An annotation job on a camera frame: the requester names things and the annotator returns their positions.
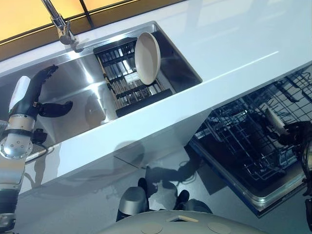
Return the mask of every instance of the dish rack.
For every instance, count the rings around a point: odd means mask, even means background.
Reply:
[[[266,118],[270,108],[285,123],[312,119],[312,65],[211,112],[196,133],[211,134],[232,153],[231,168],[249,181],[284,175],[297,162],[293,146],[278,143]]]
[[[135,64],[137,38],[125,38],[94,49],[107,86],[114,97],[116,115],[124,116],[173,94],[157,77],[145,85],[138,77]]]

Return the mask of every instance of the beige plate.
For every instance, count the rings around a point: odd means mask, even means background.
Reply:
[[[156,38],[150,33],[142,33],[136,41],[136,71],[143,82],[154,82],[160,69],[160,49]]]

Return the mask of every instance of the sink basin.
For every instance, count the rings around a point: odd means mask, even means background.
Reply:
[[[1,75],[0,119],[8,120],[8,106],[18,79],[23,75],[33,77],[39,70],[52,64],[58,65],[59,69],[43,85],[39,101],[64,104],[71,100],[74,105],[72,110],[63,117],[38,116],[35,128],[43,128],[48,134],[44,143],[47,147],[118,118],[117,104],[104,79],[94,49],[125,38],[137,38],[142,32],[153,33],[159,43],[161,67],[157,78],[170,87],[172,95],[201,83],[200,77],[160,27],[155,22],[150,22],[99,39],[87,45],[80,53],[70,51],[55,55]]]

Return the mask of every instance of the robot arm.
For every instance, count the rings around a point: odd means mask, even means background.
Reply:
[[[9,122],[0,142],[0,233],[15,225],[15,209],[25,170],[25,160],[33,149],[37,115],[59,117],[68,113],[73,103],[41,104],[43,83],[58,69],[52,65],[39,71],[32,79],[21,77],[12,95]]]

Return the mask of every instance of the window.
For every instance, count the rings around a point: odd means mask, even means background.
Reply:
[[[74,34],[182,0],[51,0]],[[0,8],[0,61],[58,40],[40,0],[4,0]]]

